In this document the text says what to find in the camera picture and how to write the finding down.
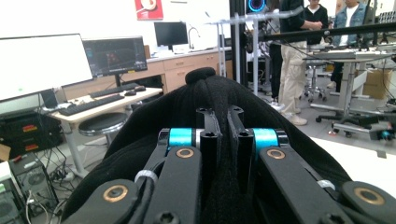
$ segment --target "jeans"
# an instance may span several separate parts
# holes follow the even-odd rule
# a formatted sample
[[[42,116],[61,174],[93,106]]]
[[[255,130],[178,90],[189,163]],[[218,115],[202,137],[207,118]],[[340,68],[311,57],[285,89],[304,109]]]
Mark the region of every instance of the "jeans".
[[[343,67],[344,63],[334,63],[334,70],[332,71],[332,76],[330,80],[335,82],[335,91],[340,92],[341,90],[341,81],[343,79]]]

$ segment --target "black fabric cushion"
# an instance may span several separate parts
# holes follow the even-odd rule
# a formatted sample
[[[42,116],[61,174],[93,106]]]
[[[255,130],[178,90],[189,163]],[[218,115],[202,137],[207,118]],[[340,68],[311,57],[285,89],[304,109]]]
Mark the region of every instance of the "black fabric cushion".
[[[78,185],[64,208],[63,218],[76,212],[101,184],[118,178],[134,180],[156,146],[162,128],[195,128],[195,109],[212,108],[223,134],[220,165],[201,215],[202,223],[255,223],[247,197],[239,194],[227,125],[229,105],[244,109],[246,128],[283,129],[291,146],[325,179],[338,188],[350,180],[341,165],[308,136],[284,119],[250,90],[212,68],[186,76],[188,85],[140,106],[111,144],[104,160]]]

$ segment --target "computer tower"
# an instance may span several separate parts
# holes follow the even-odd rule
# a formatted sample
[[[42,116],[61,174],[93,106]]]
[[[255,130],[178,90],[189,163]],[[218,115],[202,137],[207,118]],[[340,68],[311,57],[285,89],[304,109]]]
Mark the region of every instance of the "computer tower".
[[[34,153],[21,157],[20,161],[10,161],[9,167],[15,176],[24,199],[29,198],[29,214],[35,217],[44,212],[52,212],[58,204],[58,197],[50,182],[43,163]]]
[[[8,163],[0,163],[0,224],[27,223],[25,203]]]

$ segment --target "keyboard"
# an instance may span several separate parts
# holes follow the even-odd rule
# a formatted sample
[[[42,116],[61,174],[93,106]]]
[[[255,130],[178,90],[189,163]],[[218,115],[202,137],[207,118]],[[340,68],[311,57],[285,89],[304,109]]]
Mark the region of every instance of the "keyboard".
[[[138,87],[139,85],[137,83],[131,83],[131,84],[127,84],[127,85],[123,85],[120,87],[116,87],[116,88],[111,88],[111,89],[107,89],[107,90],[103,90],[103,91],[95,91],[95,92],[91,92],[90,96],[91,98],[96,98],[96,97],[101,97],[101,96],[106,96],[109,94],[114,94],[114,93],[119,93],[122,91],[130,91],[133,90],[135,87]]]
[[[82,111],[86,111],[89,109],[93,109],[96,108],[100,105],[106,105],[118,100],[121,100],[125,98],[124,96],[121,96],[119,94],[117,95],[111,95],[111,96],[107,96],[105,98],[99,99],[99,100],[95,100],[95,101],[91,101],[82,105],[75,105],[75,106],[69,106],[66,109],[61,109],[59,110],[59,113],[64,115],[64,116],[72,116],[75,115],[77,113],[80,113]]]

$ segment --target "red sign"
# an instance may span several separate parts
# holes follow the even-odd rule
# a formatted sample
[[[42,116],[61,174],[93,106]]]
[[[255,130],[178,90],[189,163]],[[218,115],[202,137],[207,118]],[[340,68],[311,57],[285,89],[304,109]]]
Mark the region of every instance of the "red sign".
[[[162,20],[163,4],[161,0],[134,0],[136,16],[139,21]]]

